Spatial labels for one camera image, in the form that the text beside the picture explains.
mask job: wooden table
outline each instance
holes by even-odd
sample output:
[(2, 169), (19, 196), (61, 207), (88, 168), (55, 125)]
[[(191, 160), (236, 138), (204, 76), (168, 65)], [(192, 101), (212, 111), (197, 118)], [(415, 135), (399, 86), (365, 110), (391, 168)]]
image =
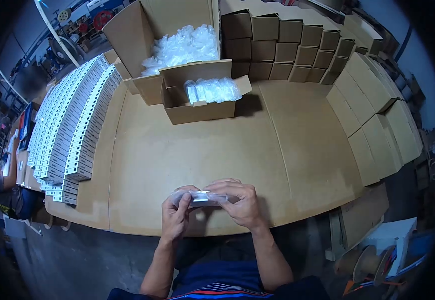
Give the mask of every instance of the wooden table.
[[(172, 125), (121, 84), (79, 184), (75, 208), (46, 200), (49, 213), (110, 231), (161, 234), (161, 203), (175, 188), (219, 178), (253, 184), (262, 213), (279, 226), (329, 211), (364, 187), (326, 95), (331, 86), (262, 81), (236, 103), (238, 117)], [(188, 236), (246, 232), (217, 208), (196, 210)]]

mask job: blue jeans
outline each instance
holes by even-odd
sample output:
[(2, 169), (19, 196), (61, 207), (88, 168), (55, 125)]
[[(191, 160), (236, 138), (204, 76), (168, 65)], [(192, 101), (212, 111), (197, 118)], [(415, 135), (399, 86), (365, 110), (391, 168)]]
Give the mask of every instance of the blue jeans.
[(27, 220), (31, 218), (34, 212), (34, 208), (36, 207), (36, 203), (39, 200), (39, 195), (41, 193), (30, 190), (30, 189), (21, 189), (21, 198), (22, 198), (22, 208), (17, 217), (21, 220)]

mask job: red cable spool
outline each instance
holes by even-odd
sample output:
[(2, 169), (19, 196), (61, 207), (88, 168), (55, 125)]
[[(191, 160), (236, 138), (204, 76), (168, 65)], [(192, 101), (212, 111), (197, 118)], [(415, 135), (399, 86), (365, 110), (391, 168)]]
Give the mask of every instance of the red cable spool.
[(101, 31), (102, 27), (104, 27), (106, 23), (113, 18), (113, 16), (113, 12), (109, 10), (103, 10), (98, 12), (93, 20), (94, 28), (97, 31)]
[(86, 24), (86, 23), (79, 24), (79, 32), (87, 33), (88, 32), (88, 24)]

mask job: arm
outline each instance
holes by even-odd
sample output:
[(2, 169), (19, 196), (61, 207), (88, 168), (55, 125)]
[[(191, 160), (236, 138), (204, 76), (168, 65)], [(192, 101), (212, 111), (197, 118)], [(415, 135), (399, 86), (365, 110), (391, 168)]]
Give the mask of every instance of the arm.
[[(198, 190), (195, 186), (180, 189)], [(189, 203), (191, 195), (186, 193), (175, 207), (168, 197), (162, 203), (161, 239), (154, 251), (154, 258), (141, 284), (140, 293), (154, 299), (164, 299), (169, 295), (173, 282), (175, 250), (189, 223)]]
[(236, 224), (250, 230), (264, 289), (274, 291), (281, 285), (293, 282), (291, 267), (274, 242), (274, 237), (259, 212), (254, 186), (229, 178), (215, 181), (203, 190), (239, 198), (234, 204), (227, 201), (220, 205)]
[(3, 177), (4, 190), (11, 189), (16, 185), (17, 180), (17, 148), (19, 147), (19, 137), (14, 137), (12, 142), (12, 153), (10, 154), (10, 164), (8, 176)]

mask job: blue shirt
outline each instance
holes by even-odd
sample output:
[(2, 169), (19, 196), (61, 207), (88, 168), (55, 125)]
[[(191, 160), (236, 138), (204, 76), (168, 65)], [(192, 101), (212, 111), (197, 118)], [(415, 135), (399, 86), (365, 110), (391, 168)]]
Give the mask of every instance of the blue shirt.
[[(329, 300), (321, 281), (309, 276), (278, 287), (273, 294), (264, 291), (256, 261), (211, 261), (193, 264), (173, 282), (170, 299), (302, 299)], [(107, 300), (152, 300), (119, 288)]]

